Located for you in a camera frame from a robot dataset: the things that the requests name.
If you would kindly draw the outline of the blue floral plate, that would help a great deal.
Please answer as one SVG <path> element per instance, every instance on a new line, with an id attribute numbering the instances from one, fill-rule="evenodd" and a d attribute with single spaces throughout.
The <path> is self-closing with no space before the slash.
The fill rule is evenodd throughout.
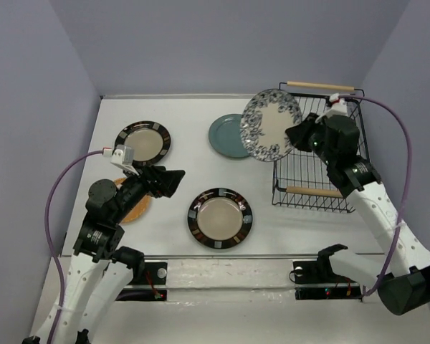
<path id="1" fill-rule="evenodd" d="M 302 120 L 299 103 L 291 93 L 276 88 L 263 90 L 247 103 L 241 115 L 242 145 L 258 161 L 277 161 L 293 149 L 286 129 Z"/>

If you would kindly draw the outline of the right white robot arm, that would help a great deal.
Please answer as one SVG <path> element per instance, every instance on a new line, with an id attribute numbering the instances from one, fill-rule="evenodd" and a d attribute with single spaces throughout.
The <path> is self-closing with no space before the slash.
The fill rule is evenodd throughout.
<path id="1" fill-rule="evenodd" d="M 292 146 L 312 152 L 326 165 L 330 182 L 356 210 L 386 254 L 387 268 L 343 244 L 321 249 L 315 271 L 325 281 L 347 277 L 378 293 L 384 306 L 402 315 L 430 302 L 430 251 L 391 203 L 377 170 L 358 154 L 360 131 L 344 115 L 305 120 L 285 131 Z"/>

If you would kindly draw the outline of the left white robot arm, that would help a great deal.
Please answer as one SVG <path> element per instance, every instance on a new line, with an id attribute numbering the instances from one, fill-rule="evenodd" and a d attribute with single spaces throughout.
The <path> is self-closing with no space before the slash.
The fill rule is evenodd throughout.
<path id="1" fill-rule="evenodd" d="M 128 283 L 143 278 L 142 252 L 122 247 L 121 222 L 145 196 L 170 198 L 185 171 L 131 168 L 119 185 L 100 179 L 89 188 L 87 213 L 73 246 L 59 297 L 37 333 L 24 343 L 90 343 L 108 308 Z"/>

